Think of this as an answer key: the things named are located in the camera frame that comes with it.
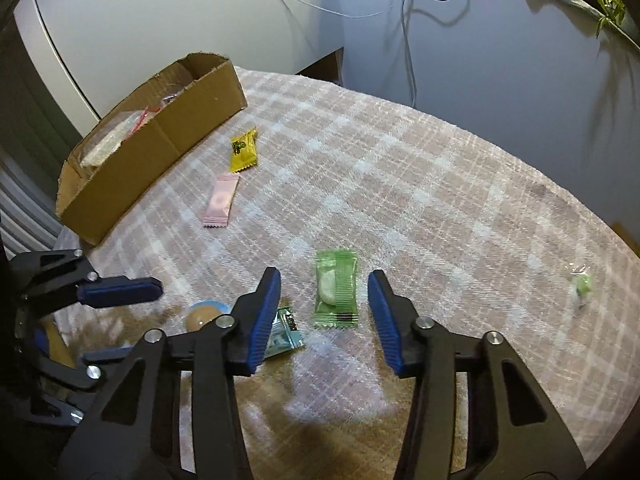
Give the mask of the teal mint candy packet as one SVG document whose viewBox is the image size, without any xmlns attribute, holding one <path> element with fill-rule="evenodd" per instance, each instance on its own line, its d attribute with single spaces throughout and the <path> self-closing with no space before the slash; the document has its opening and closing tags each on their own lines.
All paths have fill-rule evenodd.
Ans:
<svg viewBox="0 0 640 480">
<path fill-rule="evenodd" d="M 265 358 L 280 356 L 280 354 L 303 348 L 304 345 L 302 333 L 297 328 L 291 308 L 280 307 L 271 326 Z"/>
</svg>

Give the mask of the clear cracker package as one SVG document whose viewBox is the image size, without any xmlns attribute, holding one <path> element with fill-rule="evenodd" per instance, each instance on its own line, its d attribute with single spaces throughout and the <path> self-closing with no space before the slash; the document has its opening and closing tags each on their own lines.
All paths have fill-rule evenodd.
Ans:
<svg viewBox="0 0 640 480">
<path fill-rule="evenodd" d="M 101 166 L 130 136 L 142 116 L 143 110 L 127 110 L 117 113 L 103 126 L 99 126 L 81 149 L 79 165 L 84 168 Z"/>
</svg>

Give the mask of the brown cardboard box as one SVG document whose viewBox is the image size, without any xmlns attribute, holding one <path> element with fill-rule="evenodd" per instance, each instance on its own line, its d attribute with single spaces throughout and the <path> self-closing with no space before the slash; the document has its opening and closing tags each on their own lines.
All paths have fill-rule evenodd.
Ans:
<svg viewBox="0 0 640 480">
<path fill-rule="evenodd" d="M 160 99 L 183 94 L 120 144 L 98 168 L 79 165 L 91 133 L 119 112 L 157 107 Z M 195 52 L 171 63 L 123 99 L 78 143 L 58 178 L 55 213 L 85 242 L 101 243 L 127 210 L 175 162 L 209 133 L 246 107 L 231 61 Z"/>
</svg>

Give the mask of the pink plaid tablecloth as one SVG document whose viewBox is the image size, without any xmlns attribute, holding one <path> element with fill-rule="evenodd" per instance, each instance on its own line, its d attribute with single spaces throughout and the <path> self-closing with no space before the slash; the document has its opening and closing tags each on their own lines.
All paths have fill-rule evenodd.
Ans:
<svg viewBox="0 0 640 480">
<path fill-rule="evenodd" d="M 165 174 L 90 259 L 105 275 L 151 275 L 155 304 L 69 307 L 70 350 L 128 346 L 184 329 L 197 302 L 233 304 L 267 266 L 303 349 L 236 383 L 258 479 L 388 479 L 413 384 L 385 364 L 367 303 L 383 270 L 395 292 L 452 332 L 498 330 L 593 462 L 639 395 L 639 260 L 570 192 L 442 120 L 335 84 L 241 70 L 247 108 Z M 231 140 L 257 129 L 258 163 L 230 171 Z M 228 226 L 203 216 L 216 177 L 238 174 Z M 357 257 L 358 324 L 314 326 L 316 255 Z M 585 307 L 570 271 L 586 266 Z"/>
</svg>

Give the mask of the green candy wrapper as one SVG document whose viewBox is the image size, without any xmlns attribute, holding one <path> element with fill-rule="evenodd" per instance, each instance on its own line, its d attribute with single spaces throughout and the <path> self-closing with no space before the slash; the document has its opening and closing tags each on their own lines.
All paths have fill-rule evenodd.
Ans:
<svg viewBox="0 0 640 480">
<path fill-rule="evenodd" d="M 357 257 L 348 249 L 320 250 L 316 255 L 317 299 L 314 326 L 352 328 L 358 324 Z"/>
</svg>

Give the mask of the white cabinet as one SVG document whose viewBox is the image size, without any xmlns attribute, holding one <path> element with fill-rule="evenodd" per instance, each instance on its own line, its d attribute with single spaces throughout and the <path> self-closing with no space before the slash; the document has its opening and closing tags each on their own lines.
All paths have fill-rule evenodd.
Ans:
<svg viewBox="0 0 640 480">
<path fill-rule="evenodd" d="M 14 18 L 55 103 L 87 133 L 192 52 L 299 73 L 341 49 L 340 11 L 341 0 L 20 0 Z"/>
</svg>

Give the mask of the yellow candy packet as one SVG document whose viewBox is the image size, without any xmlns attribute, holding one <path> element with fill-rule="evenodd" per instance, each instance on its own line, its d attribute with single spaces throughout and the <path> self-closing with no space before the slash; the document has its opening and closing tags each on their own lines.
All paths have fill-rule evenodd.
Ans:
<svg viewBox="0 0 640 480">
<path fill-rule="evenodd" d="M 231 172 L 240 172 L 257 165 L 258 154 L 256 138 L 257 129 L 251 128 L 231 140 Z"/>
</svg>

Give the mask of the pink candy packet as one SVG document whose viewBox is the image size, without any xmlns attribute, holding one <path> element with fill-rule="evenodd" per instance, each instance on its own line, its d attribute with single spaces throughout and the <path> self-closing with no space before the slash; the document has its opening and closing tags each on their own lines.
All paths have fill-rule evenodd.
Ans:
<svg viewBox="0 0 640 480">
<path fill-rule="evenodd" d="M 228 226 L 231 206 L 239 182 L 238 174 L 220 174 L 216 177 L 213 193 L 203 216 L 203 226 L 206 228 Z"/>
</svg>

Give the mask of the red dark snack packet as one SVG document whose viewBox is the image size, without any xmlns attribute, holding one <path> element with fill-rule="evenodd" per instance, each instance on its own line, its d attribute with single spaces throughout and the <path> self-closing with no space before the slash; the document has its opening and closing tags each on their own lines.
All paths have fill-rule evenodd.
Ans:
<svg viewBox="0 0 640 480">
<path fill-rule="evenodd" d="M 167 96 L 163 96 L 160 99 L 160 104 L 157 105 L 157 107 L 145 107 L 144 110 L 142 110 L 142 112 L 139 114 L 136 122 L 134 123 L 134 125 L 132 126 L 130 133 L 134 134 L 136 133 L 138 130 L 140 130 L 145 124 L 147 124 L 152 118 L 154 118 L 161 110 L 163 110 L 165 107 L 168 107 L 168 105 L 172 102 L 175 101 L 175 99 L 178 98 L 178 96 L 181 96 L 183 94 L 183 89 L 180 89 L 177 92 L 172 92 L 171 94 L 168 94 Z"/>
</svg>

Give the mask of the round chocolate jelly cup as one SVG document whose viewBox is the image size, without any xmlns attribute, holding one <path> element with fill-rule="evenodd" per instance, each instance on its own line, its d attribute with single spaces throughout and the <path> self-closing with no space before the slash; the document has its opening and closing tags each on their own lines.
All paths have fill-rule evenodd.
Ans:
<svg viewBox="0 0 640 480">
<path fill-rule="evenodd" d="M 219 301 L 205 300 L 191 306 L 186 312 L 184 326 L 188 332 L 195 332 L 204 325 L 218 318 L 219 315 L 229 314 L 231 307 Z"/>
</svg>

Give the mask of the small green wrapped candy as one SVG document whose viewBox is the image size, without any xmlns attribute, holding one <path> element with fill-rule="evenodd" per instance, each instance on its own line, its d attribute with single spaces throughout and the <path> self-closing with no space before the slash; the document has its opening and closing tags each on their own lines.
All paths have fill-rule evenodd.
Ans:
<svg viewBox="0 0 640 480">
<path fill-rule="evenodd" d="M 586 266 L 578 266 L 570 271 L 570 276 L 575 285 L 578 298 L 578 307 L 583 308 L 588 304 L 592 293 L 592 278 Z"/>
</svg>

